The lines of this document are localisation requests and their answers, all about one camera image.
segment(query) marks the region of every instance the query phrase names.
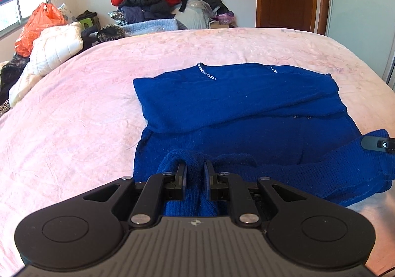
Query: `bed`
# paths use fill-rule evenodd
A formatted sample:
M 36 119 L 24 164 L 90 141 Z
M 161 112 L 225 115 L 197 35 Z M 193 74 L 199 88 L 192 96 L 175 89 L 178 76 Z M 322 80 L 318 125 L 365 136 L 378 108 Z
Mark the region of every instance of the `bed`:
M 200 62 L 258 62 L 330 73 L 362 134 L 384 128 L 395 137 L 394 92 L 351 51 L 325 36 L 239 28 L 100 44 L 52 71 L 0 119 L 0 276 L 23 266 L 13 242 L 21 219 L 133 173 L 146 125 L 133 79 Z M 395 188 L 351 208 L 376 229 L 368 267 L 380 274 L 395 266 Z

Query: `floral pillow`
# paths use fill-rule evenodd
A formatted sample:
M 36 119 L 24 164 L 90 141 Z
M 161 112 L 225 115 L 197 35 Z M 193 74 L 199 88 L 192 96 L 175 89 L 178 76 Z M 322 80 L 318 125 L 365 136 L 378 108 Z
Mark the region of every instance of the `floral pillow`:
M 66 4 L 62 4 L 58 10 L 66 20 L 67 24 L 71 24 L 73 22 L 77 22 L 76 17 L 72 14 L 72 12 L 69 10 L 69 8 L 66 6 Z

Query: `navy blue clothing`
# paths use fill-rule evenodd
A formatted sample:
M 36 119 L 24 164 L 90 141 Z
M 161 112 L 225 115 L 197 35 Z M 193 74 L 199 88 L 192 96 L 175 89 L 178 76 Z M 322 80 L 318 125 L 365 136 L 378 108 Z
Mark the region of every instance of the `navy blue clothing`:
M 188 165 L 188 198 L 167 203 L 167 215 L 216 213 L 201 193 L 207 159 L 216 172 L 247 181 L 269 176 L 342 205 L 387 190 L 394 178 L 395 156 L 362 149 L 361 133 L 329 74 L 200 64 L 136 79 L 134 86 L 148 121 L 134 178 L 174 171 L 179 160 Z

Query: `white puffer jacket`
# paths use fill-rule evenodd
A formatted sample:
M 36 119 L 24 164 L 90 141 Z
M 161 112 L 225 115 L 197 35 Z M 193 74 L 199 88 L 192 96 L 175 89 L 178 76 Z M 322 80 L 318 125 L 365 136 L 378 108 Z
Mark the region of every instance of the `white puffer jacket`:
M 82 50 L 82 26 L 79 22 L 49 27 L 33 41 L 30 62 L 9 91 L 9 105 L 14 107 L 44 76 Z

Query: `orange plastic bag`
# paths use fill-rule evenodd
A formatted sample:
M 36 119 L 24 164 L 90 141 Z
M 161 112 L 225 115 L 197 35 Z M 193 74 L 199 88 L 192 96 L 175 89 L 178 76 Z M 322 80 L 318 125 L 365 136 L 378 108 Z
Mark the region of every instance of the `orange plastic bag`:
M 15 42 L 15 52 L 23 57 L 29 57 L 33 50 L 33 41 L 41 32 L 56 25 L 66 25 L 67 22 L 53 4 L 41 3 L 33 11 L 29 21 L 23 27 L 22 33 Z

